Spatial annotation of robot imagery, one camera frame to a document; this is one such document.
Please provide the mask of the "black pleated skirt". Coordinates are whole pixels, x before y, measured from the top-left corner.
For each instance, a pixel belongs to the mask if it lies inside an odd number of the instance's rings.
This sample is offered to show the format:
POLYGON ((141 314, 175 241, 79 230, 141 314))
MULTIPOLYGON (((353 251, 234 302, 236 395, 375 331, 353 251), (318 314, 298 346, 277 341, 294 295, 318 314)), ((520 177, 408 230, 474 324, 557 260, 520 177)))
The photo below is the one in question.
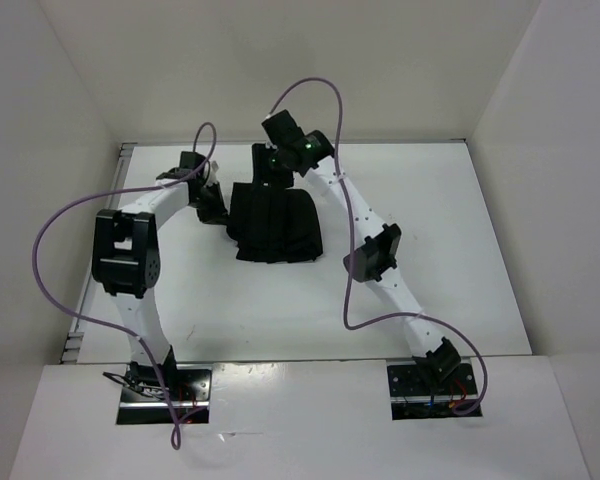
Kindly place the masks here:
POLYGON ((317 208, 302 189, 234 183, 226 231, 241 261, 300 263, 324 253, 317 208))

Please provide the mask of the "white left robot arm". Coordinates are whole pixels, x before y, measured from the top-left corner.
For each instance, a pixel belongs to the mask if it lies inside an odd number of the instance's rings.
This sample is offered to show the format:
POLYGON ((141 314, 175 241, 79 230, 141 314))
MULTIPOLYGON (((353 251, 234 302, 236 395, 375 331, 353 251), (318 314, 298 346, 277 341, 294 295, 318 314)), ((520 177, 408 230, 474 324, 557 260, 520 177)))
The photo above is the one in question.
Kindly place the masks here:
POLYGON ((184 151, 178 166, 157 176, 154 190, 121 209, 96 215, 92 277, 111 296, 130 331, 130 381, 143 383, 156 399, 172 397, 180 378, 155 300, 161 273, 158 231, 187 207, 196 209, 204 224, 227 224, 216 170, 205 156, 184 151))

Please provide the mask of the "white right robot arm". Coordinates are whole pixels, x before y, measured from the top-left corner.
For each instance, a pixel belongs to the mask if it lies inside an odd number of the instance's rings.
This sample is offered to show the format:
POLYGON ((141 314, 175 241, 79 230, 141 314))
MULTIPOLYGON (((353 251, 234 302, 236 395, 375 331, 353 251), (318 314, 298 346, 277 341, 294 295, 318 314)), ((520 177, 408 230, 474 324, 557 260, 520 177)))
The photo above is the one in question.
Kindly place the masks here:
POLYGON ((450 331, 455 328, 423 313, 397 264, 401 229, 397 224, 386 224, 364 200, 341 166, 339 145, 331 144, 320 131, 304 137, 293 135, 287 143, 272 138, 266 144, 252 146, 252 160, 256 185, 287 191, 293 186, 293 175, 298 173, 311 184, 322 187, 329 198, 344 208, 349 223, 349 253, 343 258, 347 271, 344 327, 355 331, 385 320, 401 320, 420 385, 432 396, 442 392, 453 381, 461 356, 434 326, 441 325, 450 331), (366 285, 396 311, 350 324, 354 282, 366 285))

